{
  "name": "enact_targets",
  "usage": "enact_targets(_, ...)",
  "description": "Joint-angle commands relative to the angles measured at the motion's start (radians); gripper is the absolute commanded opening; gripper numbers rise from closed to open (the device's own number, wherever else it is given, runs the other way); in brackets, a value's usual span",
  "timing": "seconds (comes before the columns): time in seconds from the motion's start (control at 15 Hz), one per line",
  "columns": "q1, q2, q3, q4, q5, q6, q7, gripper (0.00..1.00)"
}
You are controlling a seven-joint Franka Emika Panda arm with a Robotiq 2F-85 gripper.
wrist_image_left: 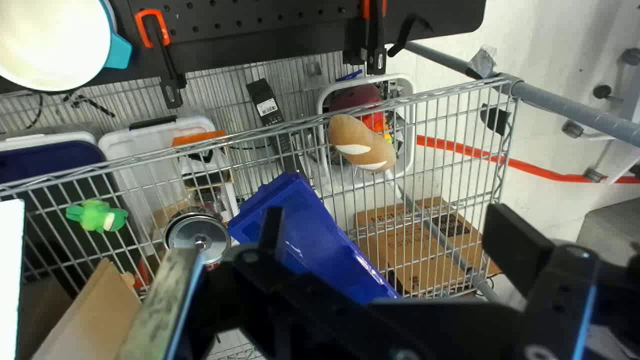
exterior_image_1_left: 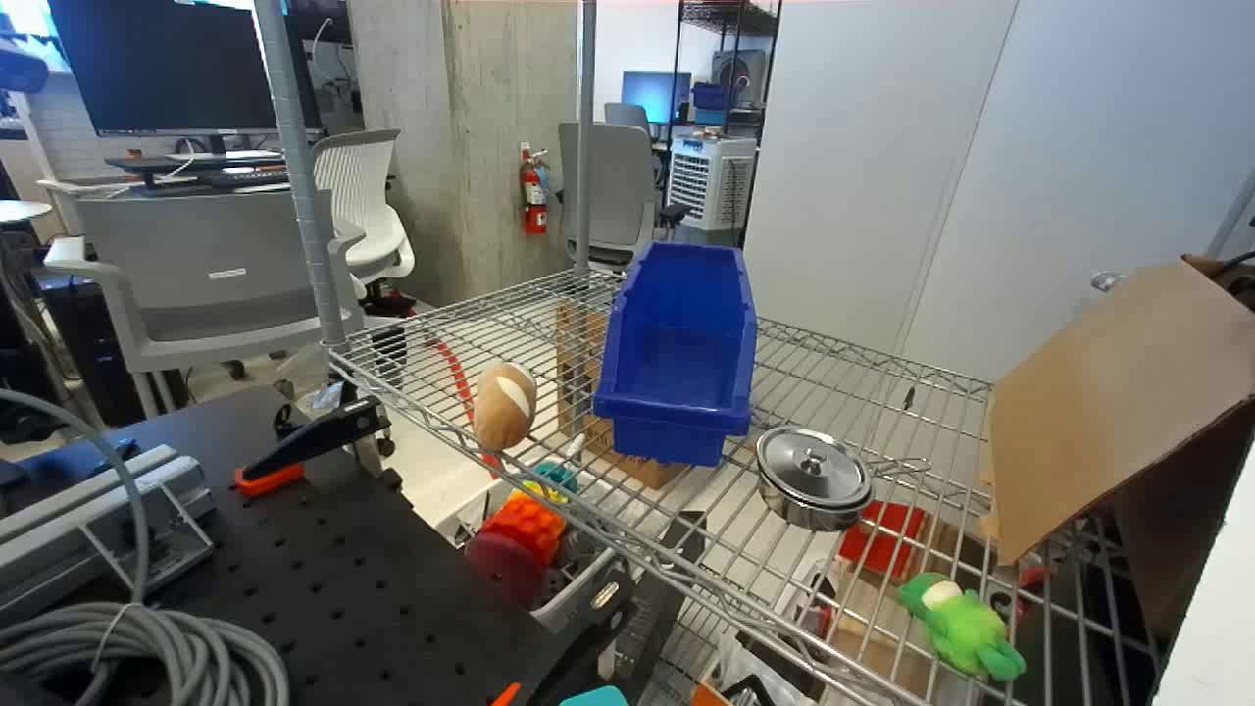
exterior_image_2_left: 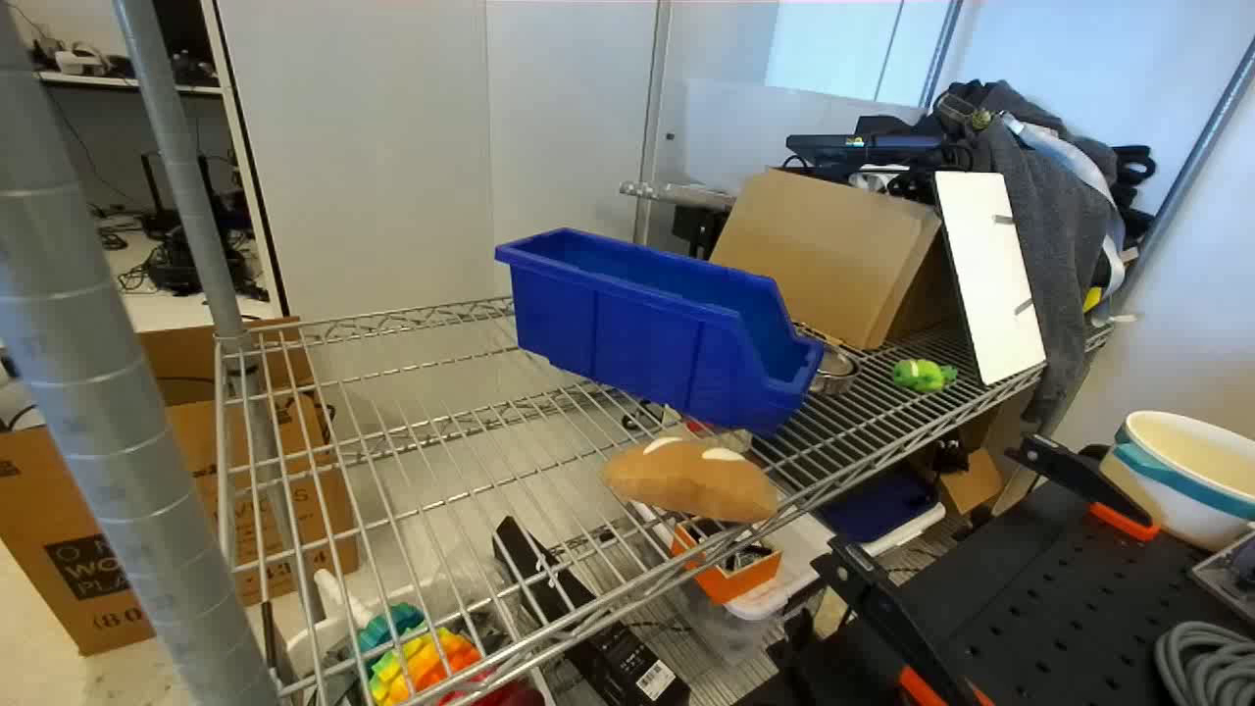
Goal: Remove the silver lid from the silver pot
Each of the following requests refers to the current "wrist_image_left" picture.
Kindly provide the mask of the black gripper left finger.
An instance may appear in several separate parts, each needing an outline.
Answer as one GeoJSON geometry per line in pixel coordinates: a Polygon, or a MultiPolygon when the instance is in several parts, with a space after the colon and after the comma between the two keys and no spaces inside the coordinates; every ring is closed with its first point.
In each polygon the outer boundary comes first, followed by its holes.
{"type": "Polygon", "coordinates": [[[198,360],[238,330],[267,360],[372,360],[366,306],[313,274],[293,274],[273,256],[280,210],[266,214],[256,245],[236,245],[203,274],[198,298],[198,360]]]}

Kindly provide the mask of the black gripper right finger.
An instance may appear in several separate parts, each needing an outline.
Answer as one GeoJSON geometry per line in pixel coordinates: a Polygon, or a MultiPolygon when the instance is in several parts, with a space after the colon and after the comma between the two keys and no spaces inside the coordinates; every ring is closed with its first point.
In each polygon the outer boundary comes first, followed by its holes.
{"type": "Polygon", "coordinates": [[[518,344],[525,360],[608,360],[587,344],[591,325],[638,352],[638,256],[614,264],[575,242],[553,242],[505,204],[486,207],[481,248],[525,298],[518,344]]]}

